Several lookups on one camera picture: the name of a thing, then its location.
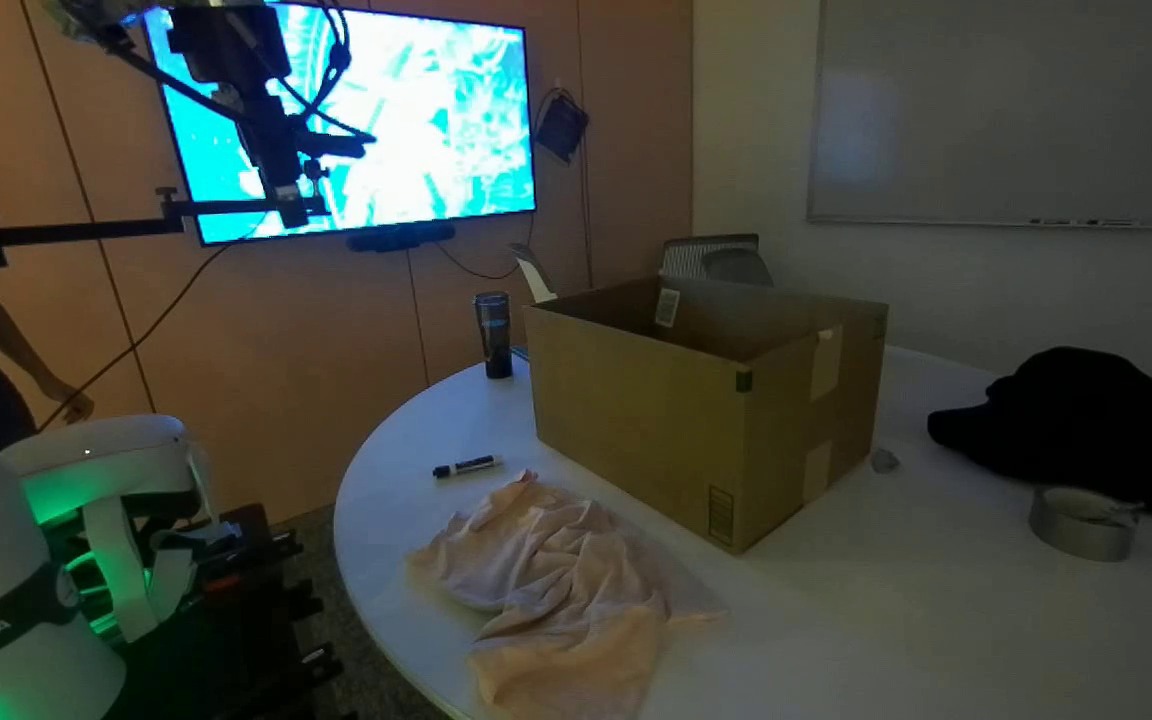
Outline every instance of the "roll of tape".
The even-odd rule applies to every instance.
[[[1037,490],[1027,530],[1059,551],[1089,559],[1128,559],[1136,543],[1139,505],[1125,505],[1089,490]]]

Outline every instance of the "beige towel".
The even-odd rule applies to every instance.
[[[474,676],[498,720],[627,720],[658,672],[667,618],[711,599],[618,515],[521,477],[419,549],[470,608],[493,612]]]

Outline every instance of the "tv screen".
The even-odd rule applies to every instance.
[[[322,90],[336,43],[325,7],[278,3],[293,61],[290,86],[300,95]],[[293,242],[293,236],[367,236],[443,228],[451,222],[537,211],[537,157],[530,126],[530,43],[523,29],[480,21],[428,21],[387,14],[346,14],[354,66],[322,105],[325,116],[371,131],[367,157],[325,157],[325,182],[300,182],[305,197],[325,197],[327,215],[285,228],[282,211],[198,215],[201,246]],[[144,17],[152,66],[198,92],[190,61],[167,47],[167,14]],[[290,114],[300,105],[273,82],[268,92]],[[166,114],[193,201],[259,201],[235,126],[166,90]]]

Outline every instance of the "white table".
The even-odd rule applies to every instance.
[[[530,366],[419,394],[358,451],[336,496],[347,598],[387,662],[447,715],[483,715],[466,612],[409,551],[521,468],[608,505],[727,608],[667,639],[648,720],[1152,720],[1152,515],[1125,564],[1027,532],[1024,484],[936,448],[929,411],[984,402],[984,373],[889,352],[878,446],[750,556],[727,556],[537,439]],[[432,479],[498,451],[505,468]]]

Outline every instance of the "television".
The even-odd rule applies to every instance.
[[[523,29],[365,7],[340,7],[340,17],[354,66],[322,110],[378,139],[362,162],[325,157],[325,182],[300,182],[305,197],[325,201],[325,215],[285,228],[282,211],[207,211],[198,215],[201,246],[347,236],[367,249],[367,242],[383,246],[391,236],[447,236],[457,222],[537,211]],[[314,95],[336,43],[333,17],[322,3],[278,3],[278,21],[293,66],[290,86]],[[167,14],[144,14],[158,71],[211,95],[215,86],[190,78],[190,61],[167,47],[167,34]],[[278,82],[268,92],[300,114],[300,101]],[[193,201],[263,197],[228,116],[167,86],[161,86],[161,101]]]

